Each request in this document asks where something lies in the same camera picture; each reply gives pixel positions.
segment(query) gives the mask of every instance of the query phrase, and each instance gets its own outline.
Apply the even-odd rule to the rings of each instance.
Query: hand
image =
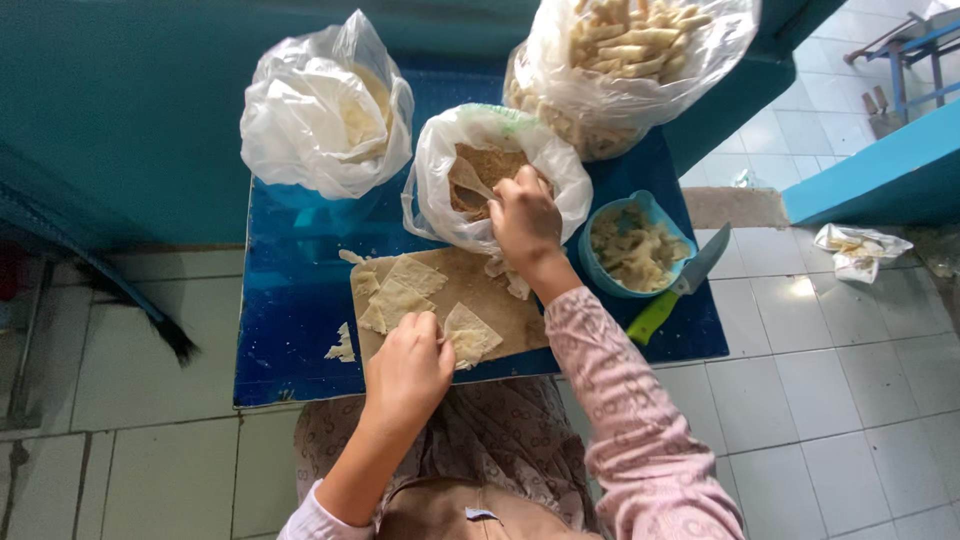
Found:
[[[553,204],[550,187],[531,165],[523,165],[516,178],[505,178],[490,199],[493,236],[503,257],[527,281],[544,306],[583,283],[560,246],[564,221]]]
[[[407,313],[364,367],[367,401],[360,418],[381,436],[413,439],[453,381],[453,344],[432,311]]]
[[[553,204],[550,188],[537,170],[523,165],[516,178],[498,182],[490,199],[493,235],[503,256],[523,276],[544,260],[561,257],[560,233],[564,222]]]

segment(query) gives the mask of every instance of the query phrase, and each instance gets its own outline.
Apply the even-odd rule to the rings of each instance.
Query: blue bowl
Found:
[[[670,231],[671,234],[681,238],[690,248],[689,257],[674,262],[673,266],[670,267],[670,273],[673,274],[673,280],[671,280],[666,287],[660,290],[651,292],[636,292],[621,285],[614,278],[611,278],[610,274],[603,269],[603,266],[600,265],[600,261],[597,260],[597,255],[593,253],[593,247],[590,246],[590,232],[593,230],[593,219],[605,211],[622,209],[630,205],[636,205],[640,211],[647,216],[651,223],[664,224],[666,229]],[[590,277],[590,279],[608,294],[612,294],[613,296],[619,298],[650,298],[651,296],[657,296],[664,290],[670,288],[670,285],[672,285],[673,282],[675,282],[680,276],[680,272],[684,269],[686,262],[697,255],[697,245],[686,237],[680,228],[677,227],[677,224],[670,219],[670,216],[667,215],[660,205],[657,204],[657,201],[654,200],[653,194],[645,189],[634,192],[634,194],[627,199],[617,199],[597,209],[597,211],[590,216],[590,219],[587,220],[587,226],[580,235],[580,244],[578,246],[578,250],[580,251],[580,262],[584,265],[584,270],[587,271],[587,275]]]

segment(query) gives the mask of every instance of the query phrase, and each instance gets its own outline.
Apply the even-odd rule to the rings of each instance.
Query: patterned sleeve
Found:
[[[290,516],[276,540],[370,540],[373,538],[373,525],[351,527],[338,520],[333,514],[320,506],[313,492],[322,479],[314,482],[313,487],[303,499],[300,508]]]
[[[713,453],[689,434],[636,346],[586,287],[546,309],[550,347],[592,426],[587,469],[597,514],[618,540],[743,539],[736,505],[708,475]]]

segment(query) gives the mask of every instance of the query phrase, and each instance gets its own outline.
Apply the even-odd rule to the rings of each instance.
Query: white plastic bag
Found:
[[[637,10],[637,0],[626,2],[628,10]],[[578,14],[581,3],[584,9]],[[759,21],[759,0],[669,2],[698,6],[698,13],[710,15],[712,22],[686,33],[686,60],[675,76],[679,80],[661,86],[571,67],[571,29],[594,5],[610,3],[540,0],[530,36],[511,53],[503,86],[504,105],[538,116],[573,144],[584,161],[624,154],[650,128],[679,116],[740,61]]]
[[[267,184],[357,199],[410,159],[413,92],[360,10],[267,51],[245,97],[240,156]]]
[[[856,229],[827,223],[813,238],[813,245],[833,254],[833,273],[838,280],[873,283],[882,258],[902,255],[913,244],[874,229]]]
[[[414,165],[400,195],[403,228],[410,233],[473,253],[501,255],[489,218],[470,223],[469,213],[450,205],[446,175],[457,159],[454,145],[458,142],[475,148],[495,145],[504,151],[522,150],[553,184],[554,202],[564,221],[561,242],[587,220],[593,184],[573,147],[530,114],[494,105],[466,104],[445,110],[423,125]],[[420,208],[416,216],[412,208],[415,194]]]

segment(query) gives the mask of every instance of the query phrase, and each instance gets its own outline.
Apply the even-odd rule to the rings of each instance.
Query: kitchen knife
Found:
[[[728,243],[730,243],[730,222],[717,231],[707,245],[684,266],[680,276],[670,285],[670,288],[663,291],[640,312],[627,328],[627,335],[643,345],[649,343],[650,336],[670,316],[677,300],[683,295],[693,294],[700,283],[704,282],[709,271],[727,250]]]

